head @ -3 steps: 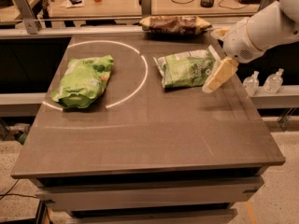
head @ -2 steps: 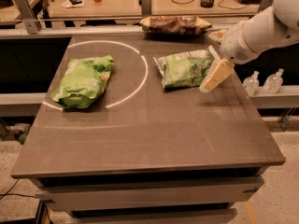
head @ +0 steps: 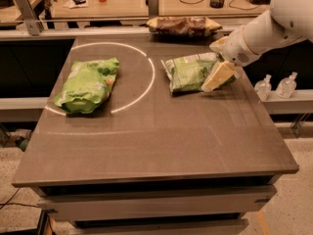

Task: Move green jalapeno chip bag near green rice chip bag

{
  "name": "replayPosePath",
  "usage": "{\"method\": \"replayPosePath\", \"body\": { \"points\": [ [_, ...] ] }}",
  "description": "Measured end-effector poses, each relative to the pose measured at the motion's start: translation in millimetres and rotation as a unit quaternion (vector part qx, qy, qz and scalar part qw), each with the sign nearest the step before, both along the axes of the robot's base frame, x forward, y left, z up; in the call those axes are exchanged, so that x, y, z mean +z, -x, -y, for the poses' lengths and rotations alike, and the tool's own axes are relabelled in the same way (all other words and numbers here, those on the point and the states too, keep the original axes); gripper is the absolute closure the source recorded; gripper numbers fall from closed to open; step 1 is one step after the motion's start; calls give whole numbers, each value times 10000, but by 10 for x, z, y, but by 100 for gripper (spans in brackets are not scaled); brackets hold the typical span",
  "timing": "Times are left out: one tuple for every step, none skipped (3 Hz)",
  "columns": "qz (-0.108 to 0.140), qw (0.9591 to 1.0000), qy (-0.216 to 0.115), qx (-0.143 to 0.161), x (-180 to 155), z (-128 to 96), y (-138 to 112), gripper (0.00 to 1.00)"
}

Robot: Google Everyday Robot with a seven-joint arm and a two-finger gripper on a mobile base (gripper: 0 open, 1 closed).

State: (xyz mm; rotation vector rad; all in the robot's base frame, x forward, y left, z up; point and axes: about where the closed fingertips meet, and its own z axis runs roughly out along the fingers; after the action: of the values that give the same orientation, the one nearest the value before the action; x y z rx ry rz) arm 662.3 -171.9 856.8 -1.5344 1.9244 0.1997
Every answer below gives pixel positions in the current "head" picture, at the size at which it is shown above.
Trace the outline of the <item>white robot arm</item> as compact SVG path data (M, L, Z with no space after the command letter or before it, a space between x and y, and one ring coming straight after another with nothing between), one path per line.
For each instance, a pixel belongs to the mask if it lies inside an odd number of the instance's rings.
M267 11L209 45L220 61L201 90L213 91L235 74L236 67L250 65L272 49L304 40L313 40L313 0L271 0Z

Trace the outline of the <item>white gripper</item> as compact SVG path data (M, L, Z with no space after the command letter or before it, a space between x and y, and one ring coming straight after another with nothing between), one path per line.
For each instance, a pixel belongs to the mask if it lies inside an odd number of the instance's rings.
M253 53L247 47L241 28L215 40L209 48L216 53L221 52L225 61L215 63L201 86L203 92L211 92L229 80L236 72L236 65L245 67L260 58L259 54Z

